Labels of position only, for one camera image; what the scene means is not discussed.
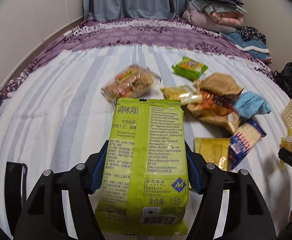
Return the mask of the blue soda cracker pack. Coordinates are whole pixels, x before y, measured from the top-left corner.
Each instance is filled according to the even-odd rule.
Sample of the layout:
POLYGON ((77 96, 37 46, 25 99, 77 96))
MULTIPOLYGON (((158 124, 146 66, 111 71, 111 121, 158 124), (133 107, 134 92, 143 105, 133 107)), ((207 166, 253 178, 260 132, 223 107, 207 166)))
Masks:
POLYGON ((233 170, 252 150, 256 143, 267 133, 254 119, 247 120, 230 138, 229 160, 230 169, 233 170))

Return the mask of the light blue snack packet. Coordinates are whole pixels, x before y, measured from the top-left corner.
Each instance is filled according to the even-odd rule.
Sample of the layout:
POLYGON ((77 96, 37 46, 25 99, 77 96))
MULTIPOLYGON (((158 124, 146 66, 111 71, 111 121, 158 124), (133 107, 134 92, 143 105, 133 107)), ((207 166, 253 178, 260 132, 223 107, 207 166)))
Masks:
POLYGON ((242 93, 232 103, 232 107, 239 116, 246 119, 250 119, 257 114, 269 114, 272 111, 272 107, 267 100, 254 92, 242 93))

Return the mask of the green seaweed snack packet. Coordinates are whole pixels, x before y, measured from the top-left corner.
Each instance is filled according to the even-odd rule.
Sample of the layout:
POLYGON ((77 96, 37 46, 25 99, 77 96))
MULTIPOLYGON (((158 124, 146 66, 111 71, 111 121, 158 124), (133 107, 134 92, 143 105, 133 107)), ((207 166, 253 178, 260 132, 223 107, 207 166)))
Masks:
POLYGON ((155 237, 187 234, 183 116, 179 100, 117 101, 95 210, 102 231, 155 237))

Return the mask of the clear bag of cookies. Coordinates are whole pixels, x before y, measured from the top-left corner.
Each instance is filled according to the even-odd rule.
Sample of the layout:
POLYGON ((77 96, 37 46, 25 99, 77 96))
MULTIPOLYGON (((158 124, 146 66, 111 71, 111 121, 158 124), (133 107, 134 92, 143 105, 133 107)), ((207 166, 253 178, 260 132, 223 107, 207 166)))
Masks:
POLYGON ((116 104, 120 98, 141 97, 161 81, 149 68, 132 64, 102 87, 101 93, 108 102, 116 104))

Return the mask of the yellow snack packet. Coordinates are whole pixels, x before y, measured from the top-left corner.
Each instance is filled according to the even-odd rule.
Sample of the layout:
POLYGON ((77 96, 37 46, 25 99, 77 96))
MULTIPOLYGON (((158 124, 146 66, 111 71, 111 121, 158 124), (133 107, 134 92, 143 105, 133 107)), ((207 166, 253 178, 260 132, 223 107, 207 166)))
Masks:
POLYGON ((228 170, 229 138, 194 139, 194 151, 203 156, 207 163, 213 163, 222 171, 228 170))

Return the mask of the black bag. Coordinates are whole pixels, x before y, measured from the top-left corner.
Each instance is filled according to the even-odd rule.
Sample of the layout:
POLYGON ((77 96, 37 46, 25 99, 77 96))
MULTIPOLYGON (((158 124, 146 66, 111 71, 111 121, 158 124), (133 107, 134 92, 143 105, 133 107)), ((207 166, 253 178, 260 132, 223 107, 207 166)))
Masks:
POLYGON ((274 71, 275 83, 292 98, 292 62, 288 62, 281 72, 274 71))

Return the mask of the orange red snack bag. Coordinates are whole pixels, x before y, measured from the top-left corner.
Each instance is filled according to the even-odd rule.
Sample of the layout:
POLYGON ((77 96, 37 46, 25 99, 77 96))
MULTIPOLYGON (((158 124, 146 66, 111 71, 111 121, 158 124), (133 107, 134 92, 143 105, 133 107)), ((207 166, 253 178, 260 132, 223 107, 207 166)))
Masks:
POLYGON ((205 90, 201 91, 201 95, 203 98, 199 104, 201 110, 212 111, 218 116, 227 116, 235 112, 233 106, 231 106, 231 102, 228 99, 205 90))

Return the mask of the brown paper snack bag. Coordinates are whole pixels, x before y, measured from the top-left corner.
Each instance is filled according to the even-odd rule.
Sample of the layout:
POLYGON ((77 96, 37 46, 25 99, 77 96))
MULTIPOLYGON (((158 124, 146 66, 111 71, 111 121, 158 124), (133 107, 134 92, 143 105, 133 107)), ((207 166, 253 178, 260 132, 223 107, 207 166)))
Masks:
MULTIPOLYGON (((239 86, 230 75, 219 72, 215 72, 203 80, 196 80, 194 85, 198 94, 201 94, 201 91, 205 90, 228 99, 231 105, 239 98, 243 91, 243 87, 239 86)), ((187 105, 187 109, 195 119, 220 126, 231 134, 237 131, 240 124, 240 117, 236 112, 227 116, 218 116, 212 111, 201 110, 199 107, 200 103, 189 103, 187 105)))

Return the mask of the striped white blue blanket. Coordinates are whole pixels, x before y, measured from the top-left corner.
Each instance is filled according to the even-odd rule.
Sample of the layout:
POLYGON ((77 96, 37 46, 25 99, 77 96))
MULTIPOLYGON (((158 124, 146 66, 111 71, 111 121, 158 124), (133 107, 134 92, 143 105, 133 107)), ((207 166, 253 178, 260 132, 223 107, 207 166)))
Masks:
POLYGON ((0 227, 10 233, 5 211, 7 162, 27 165, 26 189, 31 191, 44 170, 70 170, 100 150, 109 138, 113 106, 101 93, 114 76, 130 64, 157 73, 162 81, 146 95, 161 99, 164 86, 191 86, 173 74, 172 65, 187 56, 207 65, 205 75, 231 75, 247 91, 267 100, 272 111, 256 120, 266 132, 240 163, 258 185, 281 232, 292 209, 292 169, 280 169, 278 150, 286 126, 281 114, 288 96, 258 64, 236 56, 158 46, 112 46, 81 51, 63 50, 47 65, 32 73, 0 108, 0 227))

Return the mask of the yellow-green chip packet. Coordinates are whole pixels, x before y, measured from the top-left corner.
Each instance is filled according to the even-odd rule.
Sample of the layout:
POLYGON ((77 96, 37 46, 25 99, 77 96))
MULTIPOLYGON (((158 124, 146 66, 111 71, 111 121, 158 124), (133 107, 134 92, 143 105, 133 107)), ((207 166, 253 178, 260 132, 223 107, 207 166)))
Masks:
POLYGON ((160 90, 167 100, 179 100, 181 105, 200 103, 203 100, 201 94, 198 94, 193 88, 186 85, 163 87, 160 90))

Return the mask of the blue folded clothes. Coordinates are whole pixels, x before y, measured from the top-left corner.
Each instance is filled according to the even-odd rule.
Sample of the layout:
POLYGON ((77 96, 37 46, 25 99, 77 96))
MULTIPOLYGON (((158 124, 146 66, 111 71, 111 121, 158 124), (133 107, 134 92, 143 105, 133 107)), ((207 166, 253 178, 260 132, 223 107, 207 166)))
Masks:
POLYGON ((220 35, 233 43, 238 50, 249 54, 252 58, 266 63, 272 62, 270 51, 266 45, 266 37, 257 29, 241 27, 235 32, 220 33, 220 35))

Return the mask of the small green snack packet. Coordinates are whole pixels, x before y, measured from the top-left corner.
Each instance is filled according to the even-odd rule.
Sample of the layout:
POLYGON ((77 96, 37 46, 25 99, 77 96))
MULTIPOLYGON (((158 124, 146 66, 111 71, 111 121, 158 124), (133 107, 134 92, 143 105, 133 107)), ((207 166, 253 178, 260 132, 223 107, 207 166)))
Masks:
POLYGON ((184 77, 190 81, 198 80, 203 73, 208 70, 208 66, 196 60, 184 56, 179 63, 171 66, 176 75, 184 77))

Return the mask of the pile of folded quilts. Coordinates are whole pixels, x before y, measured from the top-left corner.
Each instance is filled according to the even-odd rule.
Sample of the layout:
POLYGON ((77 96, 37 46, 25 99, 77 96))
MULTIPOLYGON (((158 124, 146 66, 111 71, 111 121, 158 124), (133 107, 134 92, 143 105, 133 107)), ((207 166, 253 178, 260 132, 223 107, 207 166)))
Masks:
POLYGON ((194 27, 228 34, 244 25, 247 14, 240 0, 191 0, 182 19, 194 27))

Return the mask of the purple floral bedsheet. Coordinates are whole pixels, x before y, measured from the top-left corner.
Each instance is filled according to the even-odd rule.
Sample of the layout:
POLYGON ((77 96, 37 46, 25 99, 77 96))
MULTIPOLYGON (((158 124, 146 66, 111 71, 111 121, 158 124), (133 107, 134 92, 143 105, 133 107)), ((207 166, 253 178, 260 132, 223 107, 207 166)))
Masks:
POLYGON ((20 75, 7 81, 0 91, 3 99, 15 92, 28 76, 54 59, 63 50, 85 50, 118 45, 145 44, 169 48, 199 50, 228 57, 240 57, 256 63, 254 70, 270 79, 273 71, 262 61, 240 51, 218 32, 195 27, 185 20, 147 20, 123 18, 105 22, 85 20, 52 41, 36 56, 20 75))

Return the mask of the white wardrobe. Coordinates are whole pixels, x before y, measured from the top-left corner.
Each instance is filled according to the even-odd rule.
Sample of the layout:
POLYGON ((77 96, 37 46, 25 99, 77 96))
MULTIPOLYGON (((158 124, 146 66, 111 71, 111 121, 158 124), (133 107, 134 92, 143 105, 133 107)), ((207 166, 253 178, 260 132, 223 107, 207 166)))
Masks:
POLYGON ((83 0, 0 0, 0 88, 39 46, 83 16, 83 0))

